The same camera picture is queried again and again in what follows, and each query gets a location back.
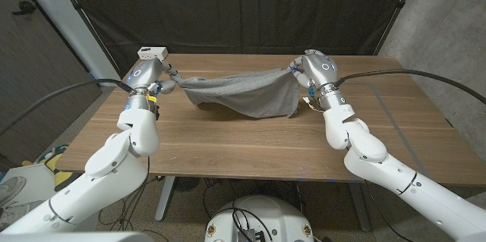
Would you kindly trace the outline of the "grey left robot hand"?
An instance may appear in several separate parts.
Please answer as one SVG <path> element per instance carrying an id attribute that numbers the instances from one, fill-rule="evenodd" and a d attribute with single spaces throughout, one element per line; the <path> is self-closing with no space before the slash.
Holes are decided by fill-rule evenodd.
<path id="1" fill-rule="evenodd" d="M 126 84 L 133 90 L 154 94 L 171 93 L 181 76 L 170 63 L 158 58 L 143 60 L 128 75 Z"/>

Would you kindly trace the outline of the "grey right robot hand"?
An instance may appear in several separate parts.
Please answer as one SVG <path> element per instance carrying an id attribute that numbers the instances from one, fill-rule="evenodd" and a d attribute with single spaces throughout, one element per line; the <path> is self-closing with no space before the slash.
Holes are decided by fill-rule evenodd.
<path id="1" fill-rule="evenodd" d="M 316 49 L 305 50 L 287 67 L 304 88 L 311 90 L 314 97 L 341 95 L 337 86 L 338 69 L 335 61 Z"/>

